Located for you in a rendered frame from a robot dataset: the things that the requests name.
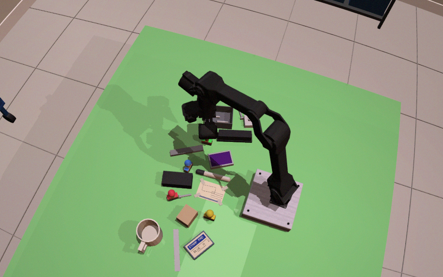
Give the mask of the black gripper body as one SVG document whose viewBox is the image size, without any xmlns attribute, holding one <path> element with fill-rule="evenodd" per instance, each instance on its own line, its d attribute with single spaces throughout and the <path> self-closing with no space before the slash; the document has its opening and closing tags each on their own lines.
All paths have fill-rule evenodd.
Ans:
<svg viewBox="0 0 443 277">
<path fill-rule="evenodd" d="M 213 108 L 204 109 L 198 104 L 198 110 L 203 114 L 203 116 L 201 116 L 202 120 L 206 120 L 203 125 L 198 127 L 199 138 L 216 139 L 218 137 L 218 131 L 215 122 L 213 122 L 213 117 L 216 117 L 217 106 L 215 105 Z"/>
</svg>

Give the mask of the cream inspection card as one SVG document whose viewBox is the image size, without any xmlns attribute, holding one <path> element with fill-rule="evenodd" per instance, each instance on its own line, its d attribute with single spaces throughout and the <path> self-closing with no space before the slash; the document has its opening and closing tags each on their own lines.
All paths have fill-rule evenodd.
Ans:
<svg viewBox="0 0 443 277">
<path fill-rule="evenodd" d="M 204 181 L 204 179 L 200 179 L 200 184 L 198 187 L 198 190 L 196 191 L 196 194 L 194 195 L 195 198 L 199 197 L 201 199 L 205 199 L 214 203 L 217 203 L 219 205 L 222 205 L 222 200 L 226 191 L 226 186 L 221 186 L 215 183 L 210 183 L 207 181 Z"/>
</svg>

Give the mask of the brown mug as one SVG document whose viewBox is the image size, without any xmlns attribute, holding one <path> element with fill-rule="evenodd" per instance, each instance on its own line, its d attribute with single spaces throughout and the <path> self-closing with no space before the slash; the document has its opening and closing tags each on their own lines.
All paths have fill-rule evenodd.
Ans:
<svg viewBox="0 0 443 277">
<path fill-rule="evenodd" d="M 160 226 L 151 218 L 140 221 L 136 228 L 136 233 L 141 240 L 138 250 L 142 253 L 145 252 L 147 246 L 156 246 L 160 243 L 163 236 Z"/>
</svg>

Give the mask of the blue-handled rubber stamp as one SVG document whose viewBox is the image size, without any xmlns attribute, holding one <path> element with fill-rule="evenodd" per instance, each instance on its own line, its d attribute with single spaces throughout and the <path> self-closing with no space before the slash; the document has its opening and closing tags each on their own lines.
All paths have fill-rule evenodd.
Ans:
<svg viewBox="0 0 443 277">
<path fill-rule="evenodd" d="M 185 173 L 189 173 L 190 169 L 193 166 L 193 163 L 190 160 L 186 160 L 184 162 L 185 168 L 183 169 Z"/>
</svg>

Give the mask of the grey flat bar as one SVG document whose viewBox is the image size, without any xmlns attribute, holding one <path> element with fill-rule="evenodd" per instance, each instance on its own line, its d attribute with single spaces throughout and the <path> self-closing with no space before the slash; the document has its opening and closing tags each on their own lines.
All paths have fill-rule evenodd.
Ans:
<svg viewBox="0 0 443 277">
<path fill-rule="evenodd" d="M 180 271 L 179 232 L 173 229 L 175 271 Z"/>
<path fill-rule="evenodd" d="M 203 145 L 187 147 L 187 148 L 182 148 L 182 149 L 170 150 L 170 154 L 171 154 L 171 157 L 173 157 L 173 156 L 178 156 L 178 155 L 183 155 L 183 154 L 190 154 L 190 153 L 201 152 L 201 151 L 204 151 Z"/>
</svg>

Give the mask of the tan cube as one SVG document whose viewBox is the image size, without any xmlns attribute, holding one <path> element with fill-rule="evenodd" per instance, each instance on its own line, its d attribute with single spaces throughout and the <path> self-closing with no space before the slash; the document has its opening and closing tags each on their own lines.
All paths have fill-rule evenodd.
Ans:
<svg viewBox="0 0 443 277">
<path fill-rule="evenodd" d="M 198 212 L 186 204 L 176 218 L 184 226 L 189 228 L 197 216 Z"/>
</svg>

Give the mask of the green-handled stamp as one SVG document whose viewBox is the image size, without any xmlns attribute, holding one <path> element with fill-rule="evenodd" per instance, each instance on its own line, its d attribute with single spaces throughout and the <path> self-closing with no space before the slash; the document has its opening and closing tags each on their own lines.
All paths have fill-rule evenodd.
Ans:
<svg viewBox="0 0 443 277">
<path fill-rule="evenodd" d="M 206 145 L 212 145 L 213 139 L 202 139 L 201 143 Z"/>
</svg>

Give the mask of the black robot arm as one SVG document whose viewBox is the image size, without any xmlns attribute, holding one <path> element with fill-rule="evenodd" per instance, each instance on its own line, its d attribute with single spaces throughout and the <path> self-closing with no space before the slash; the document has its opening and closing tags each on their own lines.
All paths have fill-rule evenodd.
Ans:
<svg viewBox="0 0 443 277">
<path fill-rule="evenodd" d="M 269 150 L 272 167 L 272 174 L 267 179 L 271 192 L 270 203 L 287 209 L 292 195 L 299 187 L 287 169 L 286 147 L 290 138 L 290 128 L 283 117 L 270 110 L 264 102 L 226 85 L 222 77 L 212 71 L 200 78 L 186 71 L 182 74 L 178 85 L 192 97 L 198 96 L 195 101 L 182 104 L 182 113 L 188 123 L 195 122 L 198 116 L 203 116 L 198 110 L 198 104 L 204 109 L 210 109 L 219 101 L 247 115 L 252 122 L 255 136 L 263 147 Z M 263 114 L 274 119 L 264 132 L 260 122 Z"/>
</svg>

